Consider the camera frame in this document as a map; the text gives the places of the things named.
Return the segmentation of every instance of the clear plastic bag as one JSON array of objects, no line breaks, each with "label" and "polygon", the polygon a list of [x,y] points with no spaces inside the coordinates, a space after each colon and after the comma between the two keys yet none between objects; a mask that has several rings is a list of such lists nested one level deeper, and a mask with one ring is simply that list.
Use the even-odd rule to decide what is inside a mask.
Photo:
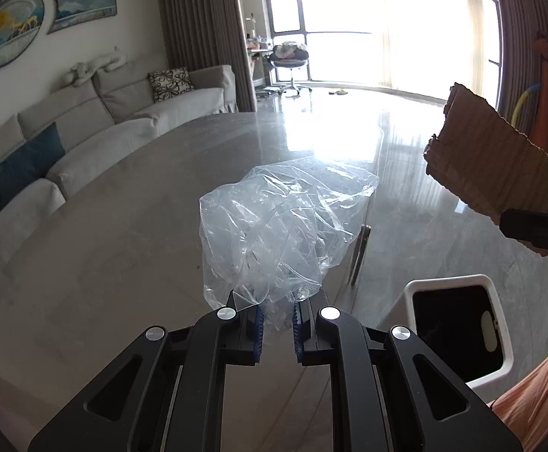
[{"label": "clear plastic bag", "polygon": [[293,304],[314,295],[357,237],[378,178],[315,158],[259,166],[201,197],[204,295],[231,291],[237,310],[261,304],[266,321],[291,325]]}]

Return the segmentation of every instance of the sheer white curtain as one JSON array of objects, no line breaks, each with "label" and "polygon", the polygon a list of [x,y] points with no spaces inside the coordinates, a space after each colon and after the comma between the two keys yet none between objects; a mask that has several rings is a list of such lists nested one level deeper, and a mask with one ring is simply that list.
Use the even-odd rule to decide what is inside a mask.
[{"label": "sheer white curtain", "polygon": [[483,0],[375,0],[374,82],[446,99],[454,82],[483,94]]}]

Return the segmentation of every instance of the white trash bin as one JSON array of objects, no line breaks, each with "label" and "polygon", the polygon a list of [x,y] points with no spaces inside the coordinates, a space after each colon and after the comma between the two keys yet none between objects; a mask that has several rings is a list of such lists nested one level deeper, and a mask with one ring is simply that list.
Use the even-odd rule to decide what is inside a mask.
[{"label": "white trash bin", "polygon": [[486,275],[413,280],[380,330],[415,332],[482,399],[513,367],[513,346],[493,282]]}]

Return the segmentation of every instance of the rectangular wall painting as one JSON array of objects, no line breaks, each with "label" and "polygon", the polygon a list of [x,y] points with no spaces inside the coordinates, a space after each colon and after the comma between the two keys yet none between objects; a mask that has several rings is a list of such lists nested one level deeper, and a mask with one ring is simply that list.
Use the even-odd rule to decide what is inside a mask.
[{"label": "rectangular wall painting", "polygon": [[48,33],[114,15],[117,15],[116,0],[56,0],[56,19]]}]

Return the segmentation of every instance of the gray marble table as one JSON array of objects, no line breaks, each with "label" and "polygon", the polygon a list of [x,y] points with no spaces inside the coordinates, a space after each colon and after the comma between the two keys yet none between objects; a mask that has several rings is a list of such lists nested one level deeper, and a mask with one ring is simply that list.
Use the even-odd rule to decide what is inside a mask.
[{"label": "gray marble table", "polygon": [[[199,198],[254,166],[311,154],[309,141],[289,146],[289,128],[282,114],[187,123],[94,180],[25,242],[0,276],[0,427],[19,450],[144,329],[192,325],[210,310]],[[361,147],[364,164],[376,165],[376,149],[367,158]],[[350,255],[324,280],[341,306]],[[268,335],[262,364],[227,372],[222,450],[296,441],[326,382],[296,363],[292,332]]]}]

